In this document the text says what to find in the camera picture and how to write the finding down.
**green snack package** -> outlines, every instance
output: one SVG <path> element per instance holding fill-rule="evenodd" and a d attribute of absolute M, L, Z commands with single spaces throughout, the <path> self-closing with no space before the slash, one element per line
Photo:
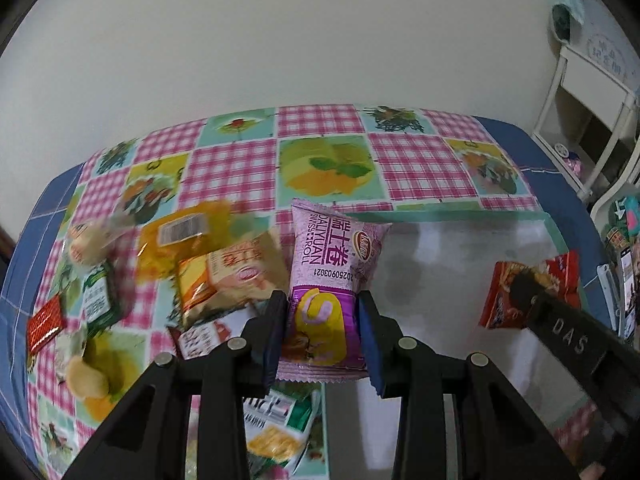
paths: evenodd
<path fill-rule="evenodd" d="M 316 388 L 286 384 L 276 384 L 264 399 L 244 400 L 244 433 L 252 479 L 273 465 L 292 474 L 304 453 L 321 394 Z"/>
<path fill-rule="evenodd" d="M 113 268 L 106 260 L 89 271 L 82 284 L 87 335 L 93 337 L 122 318 L 113 290 Z"/>

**dark green object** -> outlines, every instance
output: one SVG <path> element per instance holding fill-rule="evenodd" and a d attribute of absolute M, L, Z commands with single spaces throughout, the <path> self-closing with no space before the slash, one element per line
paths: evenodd
<path fill-rule="evenodd" d="M 113 267 L 107 261 L 91 269 L 84 279 L 82 309 L 88 337 L 103 332 L 122 318 L 113 283 Z"/>

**tablecloth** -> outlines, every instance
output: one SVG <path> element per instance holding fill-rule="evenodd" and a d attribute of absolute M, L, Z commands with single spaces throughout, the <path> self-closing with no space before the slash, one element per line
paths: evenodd
<path fill-rule="evenodd" d="M 489 126 L 483 126 L 485 121 L 387 106 L 248 110 L 121 142 L 62 175 L 58 192 L 46 190 L 38 201 L 2 290 L 9 314 L 0 316 L 0 321 L 13 340 L 7 343 L 10 366 L 8 377 L 0 382 L 0 410 L 18 446 L 50 478 L 58 478 L 153 356 L 174 350 L 164 328 L 175 315 L 172 284 L 135 286 L 132 279 L 142 225 L 201 200 L 228 198 L 234 210 L 244 214 L 238 217 L 236 232 L 246 225 L 277 225 L 290 258 L 289 203 L 294 196 L 329 203 L 345 212 L 538 210 L 540 204 L 527 181 L 532 175 L 524 177 L 510 150 L 495 140 Z M 25 323 L 31 305 L 37 311 L 62 277 L 70 295 L 65 302 L 68 326 L 79 325 L 82 313 L 78 285 L 74 285 L 78 277 L 60 258 L 62 238 L 70 224 L 117 210 L 130 214 L 137 224 L 117 241 L 113 252 L 118 294 L 129 315 L 101 336 L 88 356 L 117 380 L 107 400 L 79 402 L 54 376 L 53 344 L 25 373 Z M 21 253 L 26 237 L 32 238 L 29 250 Z M 583 279 L 591 271 L 581 268 Z M 57 455 L 64 460 L 51 463 L 50 451 L 60 446 L 65 451 Z"/>

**beige snack package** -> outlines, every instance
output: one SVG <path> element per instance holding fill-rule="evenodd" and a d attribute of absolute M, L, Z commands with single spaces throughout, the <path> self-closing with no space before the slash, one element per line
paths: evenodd
<path fill-rule="evenodd" d="M 224 249 L 178 265 L 184 329 L 215 310 L 247 301 L 268 300 L 274 290 L 287 291 L 289 275 L 278 237 L 263 232 Z"/>

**purple snack package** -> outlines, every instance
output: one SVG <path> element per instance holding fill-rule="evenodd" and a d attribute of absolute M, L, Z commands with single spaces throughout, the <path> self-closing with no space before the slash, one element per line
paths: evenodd
<path fill-rule="evenodd" d="M 298 380 L 318 379 L 318 370 L 311 373 L 308 365 L 349 368 L 362 376 L 356 295 L 375 270 L 391 224 L 360 222 L 307 200 L 294 199 L 291 209 L 296 243 L 282 346 L 285 368 L 299 364 L 293 374 Z M 326 380 L 335 380 L 335 374 Z"/>

